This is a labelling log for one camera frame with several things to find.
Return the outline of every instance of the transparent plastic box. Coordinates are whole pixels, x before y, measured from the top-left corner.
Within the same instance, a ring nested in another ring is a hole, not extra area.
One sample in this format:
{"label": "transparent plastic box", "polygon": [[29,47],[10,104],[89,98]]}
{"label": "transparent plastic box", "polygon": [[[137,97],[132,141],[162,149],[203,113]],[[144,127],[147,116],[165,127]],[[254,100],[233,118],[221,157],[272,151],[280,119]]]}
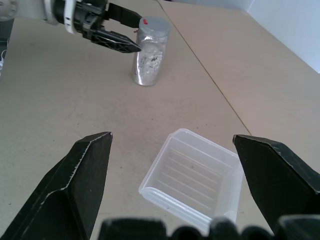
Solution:
{"label": "transparent plastic box", "polygon": [[166,139],[139,193],[208,233],[214,217],[236,222],[243,174],[237,154],[179,129]]}

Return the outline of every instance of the robotic arm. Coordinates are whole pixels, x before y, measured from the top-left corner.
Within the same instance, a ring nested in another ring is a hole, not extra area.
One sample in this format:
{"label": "robotic arm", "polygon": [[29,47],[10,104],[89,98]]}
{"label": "robotic arm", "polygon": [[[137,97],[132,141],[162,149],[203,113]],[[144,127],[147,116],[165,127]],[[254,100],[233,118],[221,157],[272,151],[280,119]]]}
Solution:
{"label": "robotic arm", "polygon": [[138,28],[141,16],[108,0],[0,0],[0,21],[15,17],[41,20],[51,25],[64,24],[71,34],[121,53],[141,48],[125,35],[106,31],[103,23],[113,19],[130,28]]}
{"label": "robotic arm", "polygon": [[[104,195],[112,140],[111,132],[102,132],[77,141],[43,177],[0,240],[89,240]],[[167,236],[159,220],[123,218],[106,219],[98,240],[319,240],[320,174],[283,143],[235,135],[233,144],[274,235],[258,226],[239,234],[230,220],[215,217],[208,236],[191,226]]]}

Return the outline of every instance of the beige table surface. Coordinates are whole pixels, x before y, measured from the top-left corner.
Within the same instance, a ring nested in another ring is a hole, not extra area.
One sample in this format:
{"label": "beige table surface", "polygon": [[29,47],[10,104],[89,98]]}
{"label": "beige table surface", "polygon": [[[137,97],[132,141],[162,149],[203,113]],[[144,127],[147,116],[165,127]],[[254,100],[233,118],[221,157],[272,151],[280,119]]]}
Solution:
{"label": "beige table surface", "polygon": [[[113,2],[166,18],[156,1]],[[135,38],[113,21],[107,29]],[[138,193],[168,134],[187,128],[235,151],[233,135],[248,132],[175,28],[155,86],[131,81],[132,62],[62,25],[15,21],[0,82],[0,233],[75,141],[103,131],[114,140],[92,239],[110,217],[159,218],[169,232],[185,224]],[[240,201],[238,223],[263,224],[245,181]]]}
{"label": "beige table surface", "polygon": [[240,10],[161,4],[249,132],[320,172],[320,74]]}

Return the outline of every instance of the clear plastic jar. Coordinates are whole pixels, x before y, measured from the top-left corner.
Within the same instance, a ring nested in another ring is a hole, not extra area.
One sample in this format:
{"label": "clear plastic jar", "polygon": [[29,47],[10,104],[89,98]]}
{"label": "clear plastic jar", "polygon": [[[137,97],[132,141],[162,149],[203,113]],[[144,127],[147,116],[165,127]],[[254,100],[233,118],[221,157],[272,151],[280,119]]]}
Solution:
{"label": "clear plastic jar", "polygon": [[170,24],[163,18],[149,16],[140,20],[136,43],[141,47],[141,51],[135,54],[132,74],[137,84],[156,84],[170,30]]}

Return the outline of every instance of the gray lid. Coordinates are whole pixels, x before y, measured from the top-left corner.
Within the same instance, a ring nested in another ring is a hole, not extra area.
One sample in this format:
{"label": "gray lid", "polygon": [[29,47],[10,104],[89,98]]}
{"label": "gray lid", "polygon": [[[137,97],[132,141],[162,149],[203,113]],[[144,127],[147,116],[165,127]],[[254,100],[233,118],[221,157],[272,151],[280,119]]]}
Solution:
{"label": "gray lid", "polygon": [[141,18],[139,28],[147,35],[163,38],[170,33],[170,24],[161,17],[146,16]]}

